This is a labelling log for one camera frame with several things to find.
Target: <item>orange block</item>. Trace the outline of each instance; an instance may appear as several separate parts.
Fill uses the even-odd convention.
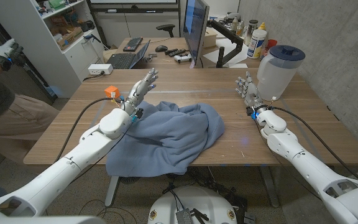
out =
[[[119,90],[115,86],[109,86],[107,89],[104,90],[104,93],[107,97],[119,98],[120,96]]]

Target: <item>monitor screen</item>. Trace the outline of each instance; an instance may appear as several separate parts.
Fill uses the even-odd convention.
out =
[[[195,65],[203,47],[208,11],[203,0],[187,0],[183,33]]]

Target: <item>desk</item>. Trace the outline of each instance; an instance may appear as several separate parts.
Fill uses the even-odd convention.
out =
[[[148,52],[153,52],[156,46],[163,43],[167,47],[174,48],[174,44],[179,41],[181,39],[169,39],[150,44]],[[236,87],[234,80],[238,76],[245,77],[246,71],[250,72],[257,83],[257,68],[188,69],[189,64],[162,61],[166,57],[168,56],[160,52],[158,58],[155,58],[152,63],[139,64],[140,67],[155,67],[159,70],[160,77],[155,82],[157,88],[150,91],[144,100],[154,105],[160,101],[171,101],[178,106],[207,103],[216,109],[225,124],[224,134],[190,165],[261,166],[265,183],[270,189],[268,194],[271,203],[277,206],[277,196],[274,190],[271,190],[273,187],[271,175],[266,166],[279,166],[280,163],[260,138],[254,121],[246,115],[243,99],[234,91]],[[259,63],[258,60],[249,58],[245,61],[249,65]],[[118,87],[126,96],[133,84],[142,79],[148,71],[149,69],[114,70],[111,75],[85,81],[25,157],[24,163],[45,168],[51,165],[75,119],[86,105],[95,99],[105,97],[104,89],[110,85]],[[84,131],[97,124],[115,106],[110,101],[91,106],[74,130],[63,155],[78,144]],[[274,102],[273,106],[286,108],[303,118],[345,163],[358,166],[358,141],[299,75],[296,74],[293,77],[282,97]],[[340,165],[302,123],[284,112],[275,112],[287,122],[288,128],[297,135],[299,142],[310,153],[328,165]],[[103,166],[105,163],[106,160],[103,159],[98,165]],[[118,178],[112,177],[106,205],[111,203],[117,182]]]
[[[116,54],[119,53],[127,53],[123,52],[123,48],[127,43],[129,42],[131,38],[126,38],[122,44],[118,47]],[[146,56],[149,56],[149,53],[155,53],[155,48],[160,45],[165,45],[168,47],[168,49],[188,49],[188,46],[186,44],[186,40],[184,37],[173,37],[173,38],[143,38],[143,41],[140,46],[136,49],[135,53],[138,52],[147,41],[150,40],[149,47],[146,51]],[[214,47],[207,47],[203,48],[201,55],[208,54],[210,52],[213,52],[215,50],[218,50],[217,46]],[[178,63],[176,62],[173,57],[169,57],[168,55],[165,55],[164,52],[157,52],[158,57],[153,58],[153,61],[151,63],[145,63],[143,61],[138,62],[134,69],[143,69],[143,68],[152,68],[153,66],[161,69],[161,68],[189,68],[190,63]],[[201,60],[203,61],[204,68],[216,68],[216,64],[210,60],[208,60],[206,57],[201,56]],[[260,60],[255,60],[251,58],[247,58],[240,63],[246,63],[249,68],[258,68]]]

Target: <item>blue lid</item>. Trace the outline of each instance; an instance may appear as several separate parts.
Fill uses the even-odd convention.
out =
[[[276,45],[269,49],[269,53],[274,57],[289,61],[299,61],[306,57],[302,50],[288,45]]]

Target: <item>white shelving unit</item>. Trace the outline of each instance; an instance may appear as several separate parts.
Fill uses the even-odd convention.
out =
[[[84,38],[75,40],[63,51],[60,49],[50,33],[52,23],[49,17],[62,14],[71,7],[83,21],[93,21],[85,0],[78,0],[44,15],[37,12],[31,0],[0,0],[0,23],[23,46],[27,58],[56,95],[63,98],[74,94],[82,80],[89,75],[89,65],[103,59],[104,50],[99,42],[86,41]],[[83,35],[91,34],[100,40],[96,28]]]
[[[55,10],[55,11],[50,12],[50,13],[43,14],[43,15],[41,16],[41,18],[42,18],[42,19],[46,19],[46,18],[49,18],[49,17],[51,17],[51,16],[53,16],[53,15],[57,15],[57,14],[59,14],[59,13],[65,11],[65,10],[70,9],[71,7],[73,7],[73,6],[75,6],[75,5],[77,5],[77,4],[81,3],[81,2],[83,2],[83,1],[84,1],[84,0],[78,0],[77,2],[73,2],[73,3],[69,4],[69,5],[66,5],[65,7],[61,8],[61,9]]]

